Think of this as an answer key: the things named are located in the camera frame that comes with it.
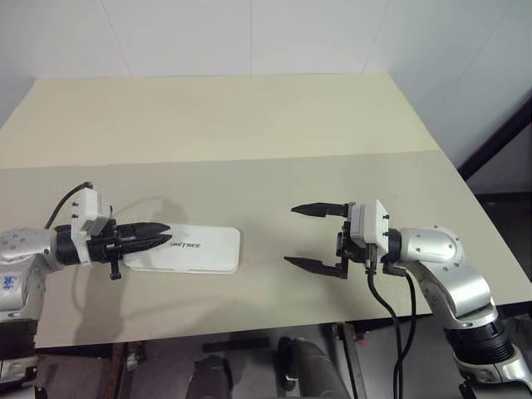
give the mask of white object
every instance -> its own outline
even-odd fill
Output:
[[[169,224],[172,239],[147,251],[126,254],[133,270],[177,273],[234,273],[239,267],[240,232],[232,227]]]
[[[91,266],[91,257],[86,242],[98,235],[111,218],[111,206],[92,189],[83,189],[72,202],[70,237],[76,246],[81,266]]]
[[[388,219],[389,215],[381,201],[353,205],[349,209],[351,239],[360,247],[376,244],[383,254],[388,253]]]

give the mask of black cable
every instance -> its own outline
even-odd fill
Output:
[[[408,282],[408,288],[410,289],[410,302],[411,302],[411,316],[410,316],[410,331],[408,332],[408,338],[406,339],[405,347],[401,352],[401,356],[397,358],[396,364],[393,368],[394,381],[399,377],[400,369],[402,369],[402,362],[405,360],[408,351],[414,341],[416,335],[416,289],[414,288],[414,282],[408,273],[405,274],[405,278]],[[402,383],[400,385],[399,397],[402,397]]]
[[[72,197],[75,193],[77,193],[80,190],[83,189],[91,189],[92,183],[90,181],[86,181],[85,183],[81,183],[77,187],[74,187],[72,190],[70,190],[66,195],[59,201],[59,203],[56,205],[56,208],[52,212],[52,216],[50,216],[50,219],[45,224],[45,229],[50,229],[50,226],[52,226],[53,221],[56,219],[57,214],[61,210],[61,207],[68,201],[70,197]]]
[[[402,399],[402,340],[401,340],[401,327],[399,325],[399,319],[397,318],[396,313],[393,308],[384,300],[383,297],[379,294],[375,288],[374,277],[377,272],[377,266],[375,262],[372,262],[372,265],[367,271],[367,286],[371,291],[373,297],[390,313],[392,321],[396,330],[396,345],[397,345],[397,372],[394,370],[393,375],[393,397],[394,399]]]

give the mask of wooden table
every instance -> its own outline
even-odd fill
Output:
[[[108,267],[67,267],[47,279],[39,347],[386,317],[363,266],[352,264],[346,281],[283,260],[334,262],[342,220],[289,211],[316,201],[380,199],[393,227],[446,226],[497,303],[532,298],[515,258],[387,74],[37,81],[0,130],[0,231],[43,226],[85,180],[119,223],[240,229],[239,271],[123,267],[112,282]],[[398,314],[409,313],[404,279],[378,274],[376,284]]]

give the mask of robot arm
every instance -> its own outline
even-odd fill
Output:
[[[444,328],[462,376],[474,383],[524,383],[532,392],[532,376],[520,350],[513,345],[490,288],[466,261],[460,239],[440,226],[429,229],[389,229],[389,215],[380,203],[306,204],[292,211],[347,218],[338,234],[334,267],[305,258],[286,259],[311,273],[347,278],[347,262],[371,264],[380,259],[383,273],[411,272],[436,319]]]
[[[403,229],[398,262],[418,281],[465,379],[522,382],[532,392],[532,375],[498,319],[490,287],[467,263],[455,234],[438,226]]]
[[[20,386],[36,376],[34,336],[49,273],[67,265],[111,263],[111,279],[117,279],[124,254],[154,248],[171,238],[161,234],[170,228],[165,224],[117,225],[111,207],[89,188],[72,202],[71,211],[71,225],[0,234],[0,389]]]

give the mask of black metal bar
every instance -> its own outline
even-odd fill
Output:
[[[270,348],[269,338],[234,339],[232,341],[204,343],[203,353],[265,348]]]
[[[41,347],[36,349],[35,353],[38,355],[103,357],[105,359],[111,359],[113,344],[99,343],[94,345],[78,345],[75,347]]]
[[[476,200],[481,204],[487,202],[532,202],[532,193],[496,193],[496,194],[477,194]]]
[[[509,303],[506,305],[497,305],[497,310],[499,313],[502,313],[505,315],[505,318],[517,316],[520,314],[531,314],[532,315],[532,301],[524,301],[520,303]],[[420,318],[428,318],[431,317],[432,314],[418,314],[416,315],[416,318],[419,320]],[[399,322],[409,322],[410,316],[400,316]],[[377,330],[378,328],[384,328],[389,327],[393,325],[393,321],[391,318],[371,318],[368,320],[357,320],[349,322],[352,324],[355,331],[359,333],[365,333],[367,331]]]
[[[458,173],[469,179],[478,169],[510,143],[532,121],[532,98],[529,98],[517,112],[507,120],[464,164]]]
[[[121,376],[126,364],[127,349],[126,343],[113,343],[113,354],[111,357],[111,367],[107,373],[105,385],[105,399],[117,399],[120,392]]]
[[[355,343],[355,329],[349,323],[339,323],[337,328],[340,339],[343,342],[343,350],[346,353],[352,393],[355,399],[367,399],[366,387],[362,378],[362,368],[358,360],[357,344]]]

